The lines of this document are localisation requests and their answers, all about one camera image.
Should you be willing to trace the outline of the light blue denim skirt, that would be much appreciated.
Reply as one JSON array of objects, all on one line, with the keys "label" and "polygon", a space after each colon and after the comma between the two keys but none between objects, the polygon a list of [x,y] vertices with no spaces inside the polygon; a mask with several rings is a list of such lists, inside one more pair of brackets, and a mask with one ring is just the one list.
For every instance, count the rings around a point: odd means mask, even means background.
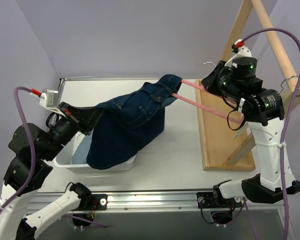
[{"label": "light blue denim skirt", "polygon": [[96,108],[103,114],[78,145],[73,164],[105,170],[127,162],[163,132],[166,107],[175,100],[170,96],[157,102],[130,93],[99,103]]}]

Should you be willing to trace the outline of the dark blue denim skirt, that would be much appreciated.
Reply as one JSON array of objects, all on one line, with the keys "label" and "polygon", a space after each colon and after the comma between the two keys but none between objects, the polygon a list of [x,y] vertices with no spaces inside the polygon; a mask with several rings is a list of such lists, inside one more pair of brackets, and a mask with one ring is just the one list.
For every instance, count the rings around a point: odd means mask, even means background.
[{"label": "dark blue denim skirt", "polygon": [[171,105],[182,78],[166,74],[157,82],[145,82],[131,93],[96,105],[102,115],[92,131],[87,164],[106,170],[134,157],[165,128],[165,108]]}]

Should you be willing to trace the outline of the pink clothes hanger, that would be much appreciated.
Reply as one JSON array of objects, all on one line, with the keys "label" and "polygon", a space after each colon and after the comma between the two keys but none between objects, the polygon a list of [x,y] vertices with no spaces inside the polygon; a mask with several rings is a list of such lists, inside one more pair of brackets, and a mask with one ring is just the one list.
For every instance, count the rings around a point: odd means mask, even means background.
[{"label": "pink clothes hanger", "polygon": [[189,115],[199,126],[223,126],[229,122],[232,127],[237,127],[243,122],[243,115],[233,109],[236,102],[207,92],[200,79],[182,79],[180,90],[172,96],[177,98],[175,111]]}]

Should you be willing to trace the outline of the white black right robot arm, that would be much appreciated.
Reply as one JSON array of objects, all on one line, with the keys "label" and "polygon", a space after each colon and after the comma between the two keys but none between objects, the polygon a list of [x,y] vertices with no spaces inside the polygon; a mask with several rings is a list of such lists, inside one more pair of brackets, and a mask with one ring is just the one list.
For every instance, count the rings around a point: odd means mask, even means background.
[{"label": "white black right robot arm", "polygon": [[257,62],[249,56],[236,57],[231,63],[221,60],[201,80],[208,93],[235,101],[232,110],[243,114],[243,123],[250,128],[260,161],[260,173],[254,177],[213,186],[212,200],[220,207],[234,198],[274,204],[300,192],[300,181],[290,170],[286,146],[281,141],[288,119],[283,100],[276,90],[264,88],[263,81],[256,77]]}]

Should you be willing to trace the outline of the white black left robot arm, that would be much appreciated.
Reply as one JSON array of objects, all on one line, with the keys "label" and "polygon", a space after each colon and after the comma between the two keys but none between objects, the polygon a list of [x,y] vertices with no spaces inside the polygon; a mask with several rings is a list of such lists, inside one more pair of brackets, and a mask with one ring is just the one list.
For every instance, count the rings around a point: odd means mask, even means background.
[{"label": "white black left robot arm", "polygon": [[47,162],[52,161],[78,132],[91,134],[103,114],[94,106],[74,107],[65,102],[57,109],[63,117],[49,131],[24,120],[8,144],[15,157],[3,178],[0,240],[35,240],[69,211],[92,206],[92,192],[78,182],[46,207],[26,215],[32,198],[53,170]]}]

